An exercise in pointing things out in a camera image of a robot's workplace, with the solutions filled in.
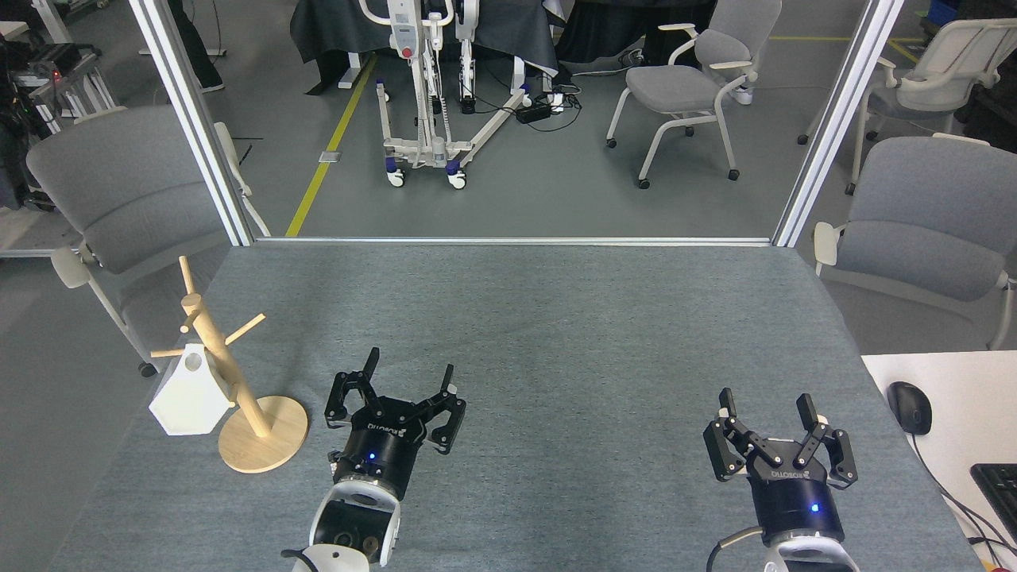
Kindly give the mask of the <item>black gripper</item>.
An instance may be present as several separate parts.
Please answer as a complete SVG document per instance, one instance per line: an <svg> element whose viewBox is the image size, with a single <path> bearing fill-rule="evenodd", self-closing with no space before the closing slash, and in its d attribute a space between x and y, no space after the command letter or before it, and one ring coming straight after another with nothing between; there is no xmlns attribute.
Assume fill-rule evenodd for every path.
<svg viewBox="0 0 1017 572"><path fill-rule="evenodd" d="M347 477L377 479L388 487L397 499L404 499L417 453L422 442L432 444L440 454L447 455L465 416L467 403L458 398L451 384L454 366L444 371L442 388L419 403L382 401L371 385L377 367L379 348L372 347L363 369L338 371L326 405L326 425L330 428L351 427L344 450L334 453L337 463L333 482ZM364 407L353 414L345 407L346 395L354 388L363 399ZM448 412L447 422L426 432L428 421Z"/></svg>
<svg viewBox="0 0 1017 572"><path fill-rule="evenodd" d="M806 439L795 454L795 467L767 463L764 440L738 418L731 388L719 396L721 409L702 432L716 479L729 479L751 465L751 489L762 544L780 544L789 533L820 535L843 542L844 530L831 489L847 489L857 481L849 434L820 419L809 393L796 400ZM829 455L829 472L813 459L818 446Z"/></svg>

